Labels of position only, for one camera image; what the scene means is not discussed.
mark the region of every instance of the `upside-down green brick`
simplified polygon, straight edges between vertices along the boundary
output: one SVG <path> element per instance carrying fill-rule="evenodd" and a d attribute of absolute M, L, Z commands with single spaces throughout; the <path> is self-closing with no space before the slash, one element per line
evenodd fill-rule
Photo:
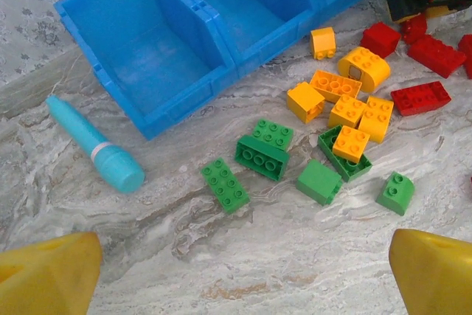
<path fill-rule="evenodd" d="M 296 188 L 324 206 L 331 204 L 342 183 L 341 175 L 317 160 L 310 160 L 296 180 Z"/>
<path fill-rule="evenodd" d="M 253 136 L 245 135 L 237 141 L 235 160 L 275 181 L 282 178 L 289 158 L 287 152 Z"/>
<path fill-rule="evenodd" d="M 372 168 L 372 163 L 364 154 L 362 154 L 361 160 L 357 164 L 355 162 L 350 162 L 349 160 L 343 159 L 340 156 L 334 155 L 333 145 L 339 135 L 339 132 L 341 132 L 341 126 L 337 125 L 336 127 L 331 128 L 329 131 L 325 131 L 323 134 L 320 134 L 318 136 L 318 146 L 326 155 L 331 164 L 333 164 L 336 171 L 341 174 L 343 180 L 349 182 L 368 172 Z"/>
<path fill-rule="evenodd" d="M 413 182 L 408 177 L 394 171 L 376 201 L 399 215 L 405 215 L 413 194 Z"/>
<path fill-rule="evenodd" d="M 287 151 L 293 137 L 294 130 L 292 128 L 279 125 L 278 123 L 259 120 L 252 131 L 252 136 L 261 142 L 266 142 L 280 150 Z"/>
<path fill-rule="evenodd" d="M 201 174 L 225 212 L 233 213 L 249 203 L 248 194 L 222 158 L 216 159 L 201 169 Z"/>

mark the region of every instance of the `white marker band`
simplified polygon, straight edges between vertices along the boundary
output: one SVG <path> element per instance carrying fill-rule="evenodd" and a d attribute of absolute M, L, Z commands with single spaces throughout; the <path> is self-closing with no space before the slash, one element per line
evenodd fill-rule
<path fill-rule="evenodd" d="M 103 143 L 100 143 L 99 145 L 97 145 L 91 151 L 91 154 L 90 154 L 91 162 L 95 163 L 95 156 L 97 156 L 98 152 L 101 151 L 103 148 L 109 147 L 110 145 L 113 145 L 113 144 L 111 144 L 110 142 L 103 142 Z"/>

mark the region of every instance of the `yellow plastic toy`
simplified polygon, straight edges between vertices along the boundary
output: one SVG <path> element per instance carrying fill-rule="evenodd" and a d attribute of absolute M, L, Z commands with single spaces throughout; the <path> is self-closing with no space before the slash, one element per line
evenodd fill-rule
<path fill-rule="evenodd" d="M 338 62 L 339 74 L 360 80 L 361 90 L 373 93 L 390 76 L 389 64 L 367 48 L 357 47 Z"/>
<path fill-rule="evenodd" d="M 303 81 L 287 92 L 287 107 L 301 119 L 309 123 L 323 112 L 325 98 L 309 83 Z"/>
<path fill-rule="evenodd" d="M 346 125 L 347 127 L 355 128 L 365 108 L 366 104 L 362 101 L 343 94 L 331 110 L 327 126 L 332 128 L 335 125 Z"/>
<path fill-rule="evenodd" d="M 409 315 L 472 314 L 472 243 L 399 229 L 389 262 Z"/>
<path fill-rule="evenodd" d="M 333 145 L 334 155 L 359 163 L 369 142 L 369 134 L 343 126 Z"/>
<path fill-rule="evenodd" d="M 393 102 L 369 96 L 358 130 L 370 134 L 370 141 L 382 143 L 392 116 Z"/>
<path fill-rule="evenodd" d="M 348 77 L 317 70 L 311 78 L 310 85 L 318 90 L 326 101 L 337 103 L 343 94 L 356 98 L 362 83 Z"/>
<path fill-rule="evenodd" d="M 0 314 L 85 315 L 100 274 L 102 249 L 93 232 L 0 254 Z"/>
<path fill-rule="evenodd" d="M 313 58 L 332 58 L 336 53 L 336 39 L 332 27 L 311 31 L 310 37 L 311 53 Z"/>

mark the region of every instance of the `blue plastic bin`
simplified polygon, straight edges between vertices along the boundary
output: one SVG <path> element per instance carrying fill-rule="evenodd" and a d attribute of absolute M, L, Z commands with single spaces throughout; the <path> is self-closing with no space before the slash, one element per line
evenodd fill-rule
<path fill-rule="evenodd" d="M 62 0 L 63 23 L 146 138 L 358 0 Z"/>

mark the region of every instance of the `marble floor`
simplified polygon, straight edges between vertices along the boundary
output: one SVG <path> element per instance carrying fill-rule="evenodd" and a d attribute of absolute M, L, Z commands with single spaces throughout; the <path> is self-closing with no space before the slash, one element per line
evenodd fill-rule
<path fill-rule="evenodd" d="M 435 19 L 429 32 L 456 46 L 472 31 L 471 19 L 471 11 Z M 316 139 L 331 104 L 307 125 L 285 107 L 287 89 L 316 69 L 336 72 L 337 60 L 380 20 L 385 0 L 362 1 L 327 24 L 338 41 L 334 59 L 314 61 L 305 38 L 150 142 L 78 49 L 21 88 L 0 89 L 0 250 L 97 232 L 104 261 L 90 314 L 405 314 L 388 264 L 392 233 L 415 228 L 472 240 L 472 81 L 464 69 L 440 78 L 400 44 L 388 58 L 392 76 L 375 95 L 441 80 L 453 100 L 408 118 L 394 111 L 384 143 L 368 145 L 372 170 L 345 184 L 328 207 L 299 193 L 294 181 L 309 159 L 330 165 Z M 139 192 L 121 195 L 100 180 L 48 115 L 50 93 L 136 157 L 147 173 Z M 295 130 L 279 183 L 232 158 L 237 139 L 261 117 Z M 251 196 L 234 215 L 215 203 L 199 173 L 219 156 Z M 375 203 L 393 170 L 416 186 L 403 217 Z"/>

